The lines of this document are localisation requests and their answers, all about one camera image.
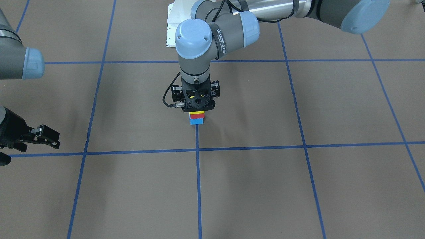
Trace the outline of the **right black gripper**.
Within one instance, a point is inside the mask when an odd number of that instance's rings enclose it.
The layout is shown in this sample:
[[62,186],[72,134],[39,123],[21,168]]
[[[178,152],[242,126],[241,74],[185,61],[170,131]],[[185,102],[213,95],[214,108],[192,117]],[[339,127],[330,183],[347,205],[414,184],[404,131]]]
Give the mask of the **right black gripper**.
[[[38,128],[28,127],[23,118],[6,107],[0,108],[0,145],[1,148],[26,150],[25,143],[35,145],[48,145],[59,149],[60,133],[42,124]],[[26,135],[33,134],[35,139],[25,139]]]

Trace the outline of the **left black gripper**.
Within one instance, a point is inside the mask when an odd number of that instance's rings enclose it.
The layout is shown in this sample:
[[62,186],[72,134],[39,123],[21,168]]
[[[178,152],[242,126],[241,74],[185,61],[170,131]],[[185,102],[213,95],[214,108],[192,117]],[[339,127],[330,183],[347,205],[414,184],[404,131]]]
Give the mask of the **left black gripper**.
[[220,82],[211,81],[208,77],[203,83],[194,84],[182,81],[182,86],[171,84],[171,95],[174,102],[184,104],[215,104],[215,97],[220,97]]

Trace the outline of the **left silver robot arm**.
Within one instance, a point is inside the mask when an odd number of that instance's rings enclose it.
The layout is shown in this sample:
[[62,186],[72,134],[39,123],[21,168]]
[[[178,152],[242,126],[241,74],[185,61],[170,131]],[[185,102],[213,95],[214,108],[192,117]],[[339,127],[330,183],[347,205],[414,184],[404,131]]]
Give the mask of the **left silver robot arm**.
[[190,18],[175,31],[182,85],[168,86],[173,104],[167,106],[185,112],[211,110],[219,97],[219,82],[211,81],[211,61],[254,44],[260,23],[313,18],[362,34],[381,20],[389,5],[389,0],[198,0]]

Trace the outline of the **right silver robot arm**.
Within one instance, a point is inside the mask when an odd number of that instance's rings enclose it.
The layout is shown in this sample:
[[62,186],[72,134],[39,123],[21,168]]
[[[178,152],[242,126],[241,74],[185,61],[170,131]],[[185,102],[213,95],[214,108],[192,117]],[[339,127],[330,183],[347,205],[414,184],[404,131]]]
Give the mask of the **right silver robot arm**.
[[[44,75],[43,54],[36,48],[24,47],[18,33],[3,12],[0,13],[0,78],[2,80],[31,80]],[[5,106],[0,109],[1,148],[26,152],[28,144],[49,145],[59,149],[59,132],[42,124],[28,127],[21,116]]]

